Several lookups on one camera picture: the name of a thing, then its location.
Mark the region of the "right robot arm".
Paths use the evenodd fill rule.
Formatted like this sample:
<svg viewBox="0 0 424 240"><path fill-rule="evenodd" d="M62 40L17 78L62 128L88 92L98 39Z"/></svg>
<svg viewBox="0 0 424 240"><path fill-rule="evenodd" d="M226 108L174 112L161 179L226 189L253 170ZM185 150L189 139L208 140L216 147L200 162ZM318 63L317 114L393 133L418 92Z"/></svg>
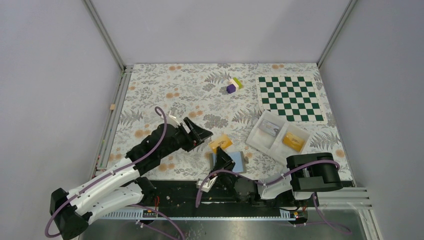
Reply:
<svg viewBox="0 0 424 240"><path fill-rule="evenodd" d="M340 166L329 152L287 157L288 169L267 178L253 180L236 172L232 153L220 149L209 154L210 173L197 182L202 201L245 203L252 206L292 207L306 203L313 194L343 188Z"/></svg>

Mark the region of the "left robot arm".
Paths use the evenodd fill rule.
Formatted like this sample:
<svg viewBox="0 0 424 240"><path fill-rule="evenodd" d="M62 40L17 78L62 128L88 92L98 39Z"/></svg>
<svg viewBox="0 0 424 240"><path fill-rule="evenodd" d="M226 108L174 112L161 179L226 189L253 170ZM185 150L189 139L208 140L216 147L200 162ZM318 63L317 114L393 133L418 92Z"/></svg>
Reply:
<svg viewBox="0 0 424 240"><path fill-rule="evenodd" d="M168 116L108 171L76 188L53 191L49 223L55 223L58 236L71 240L101 215L139 202L144 206L152 204L154 190L141 187L136 180L159 166L163 158L178 150L190 152L213 135L188 117L183 122L185 126Z"/></svg>

